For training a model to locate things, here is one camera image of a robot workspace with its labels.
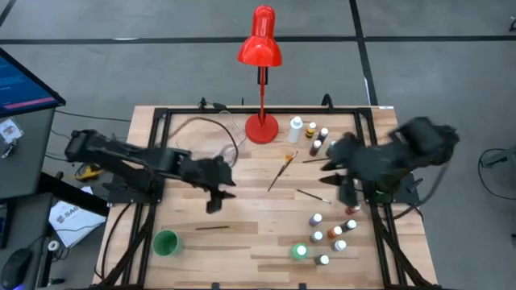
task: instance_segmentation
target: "computer monitor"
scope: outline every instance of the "computer monitor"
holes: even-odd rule
[[[0,118],[65,104],[58,93],[0,48]]]

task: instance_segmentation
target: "black mouse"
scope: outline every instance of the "black mouse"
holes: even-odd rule
[[[2,269],[2,286],[5,289],[14,289],[23,282],[31,258],[32,252],[26,248],[18,249],[10,255]]]

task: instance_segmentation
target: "paintbrush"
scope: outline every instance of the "paintbrush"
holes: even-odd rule
[[[318,200],[320,200],[320,201],[324,201],[324,202],[326,202],[327,204],[331,205],[331,201],[329,201],[329,200],[327,200],[327,199],[324,199],[324,198],[321,198],[321,197],[315,196],[315,195],[313,195],[313,194],[311,194],[311,193],[304,192],[304,191],[302,191],[301,189],[296,189],[296,190],[297,190],[297,191],[299,191],[300,193],[304,193],[304,194],[306,194],[306,195],[307,195],[307,196],[309,196],[309,197],[313,197],[313,198],[315,198],[315,199],[318,199]]]
[[[276,177],[274,177],[274,180],[271,183],[271,186],[268,187],[267,192],[271,191],[271,188],[276,183],[277,178],[280,177],[281,174],[283,174],[285,169],[287,169],[287,167],[289,166],[290,162],[292,162],[292,160],[296,157],[297,154],[298,154],[298,152],[296,151],[296,153],[294,153],[292,156],[287,155],[285,157],[285,159],[286,159],[285,164],[283,164],[283,166],[281,166],[280,171],[277,173]]]

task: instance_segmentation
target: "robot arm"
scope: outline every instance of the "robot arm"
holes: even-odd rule
[[[75,130],[64,154],[69,162],[96,164],[113,172],[142,193],[150,194],[157,177],[181,180],[210,191],[207,213],[219,211],[223,199],[235,197],[218,189],[221,184],[235,185],[231,168],[222,156],[192,160],[190,151],[137,147],[109,139],[95,130]],[[124,161],[142,165],[144,169],[133,168]]]

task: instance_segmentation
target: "white cap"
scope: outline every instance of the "white cap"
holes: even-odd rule
[[[333,228],[335,234],[342,234],[342,228],[340,226],[336,226]]]
[[[356,228],[356,222],[355,220],[349,220],[347,221],[346,223],[346,226],[348,227],[349,230],[353,230]]]
[[[344,250],[346,248],[346,246],[347,246],[347,244],[343,240],[339,240],[339,241],[335,242],[335,247],[337,248],[337,250]]]
[[[298,246],[296,251],[298,252],[298,254],[304,255],[304,254],[306,254],[306,247],[305,246]]]
[[[315,239],[321,239],[321,238],[323,238],[323,233],[321,233],[320,231],[316,231],[316,232],[314,233],[314,238],[315,238]]]
[[[301,120],[301,117],[299,116],[296,116],[293,118],[293,124],[296,125],[296,126],[299,126],[303,123],[303,121]]]
[[[314,219],[314,221],[316,222],[320,222],[323,220],[323,216],[320,214],[320,213],[316,213],[314,214],[314,216],[312,217]]]
[[[319,262],[323,265],[327,265],[330,262],[330,258],[327,255],[321,255],[319,257]]]

